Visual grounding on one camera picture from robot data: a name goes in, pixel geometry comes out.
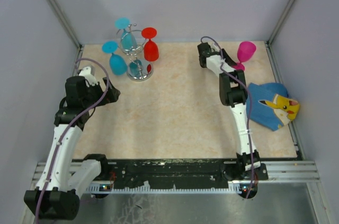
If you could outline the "pink wine glass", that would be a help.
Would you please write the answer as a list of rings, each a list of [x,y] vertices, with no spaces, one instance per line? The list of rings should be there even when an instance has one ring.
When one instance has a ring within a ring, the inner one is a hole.
[[[252,58],[256,50],[257,50],[257,47],[254,43],[250,41],[241,42],[237,50],[238,62],[236,62],[236,65],[233,68],[245,70],[244,63],[249,61]]]

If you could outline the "blue wine glass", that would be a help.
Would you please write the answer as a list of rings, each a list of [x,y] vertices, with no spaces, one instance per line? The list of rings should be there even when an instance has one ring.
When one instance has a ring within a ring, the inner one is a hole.
[[[118,49],[118,44],[115,41],[108,41],[102,46],[104,53],[110,54],[109,65],[114,75],[120,76],[127,72],[127,64],[125,60],[115,52]]]

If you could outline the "red wine glass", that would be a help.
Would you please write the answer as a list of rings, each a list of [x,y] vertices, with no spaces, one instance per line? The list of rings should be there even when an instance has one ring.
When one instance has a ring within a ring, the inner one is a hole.
[[[159,50],[157,44],[152,40],[157,36],[157,30],[152,27],[144,28],[141,32],[147,42],[144,45],[144,57],[147,61],[153,62],[159,58]]]

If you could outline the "blue Pikachu cloth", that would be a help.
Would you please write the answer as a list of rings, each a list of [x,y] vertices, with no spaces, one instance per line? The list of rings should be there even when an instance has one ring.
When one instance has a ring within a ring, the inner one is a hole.
[[[300,103],[290,98],[283,84],[250,83],[248,90],[252,99],[247,100],[246,112],[252,121],[272,131],[277,131],[296,118]]]

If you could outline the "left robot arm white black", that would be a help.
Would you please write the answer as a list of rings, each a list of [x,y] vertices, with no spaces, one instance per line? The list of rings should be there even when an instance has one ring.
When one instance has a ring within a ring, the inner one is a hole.
[[[94,76],[73,76],[66,80],[66,97],[55,115],[53,143],[44,170],[33,190],[27,190],[24,202],[35,216],[35,221],[73,220],[80,199],[89,185],[97,178],[106,179],[110,174],[104,154],[88,154],[80,168],[70,174],[75,147],[89,120],[90,110],[118,101],[120,91],[103,78],[101,89]]]

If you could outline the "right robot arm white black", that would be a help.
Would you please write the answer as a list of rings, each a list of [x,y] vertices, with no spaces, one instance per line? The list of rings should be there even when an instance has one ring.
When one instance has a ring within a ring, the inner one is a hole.
[[[238,131],[236,150],[237,175],[242,179],[254,179],[255,169],[260,168],[259,153],[252,140],[247,117],[247,100],[245,74],[235,69],[233,61],[225,49],[216,50],[207,42],[197,46],[199,63],[202,68],[212,71],[219,79],[219,98],[222,105],[230,108]]]

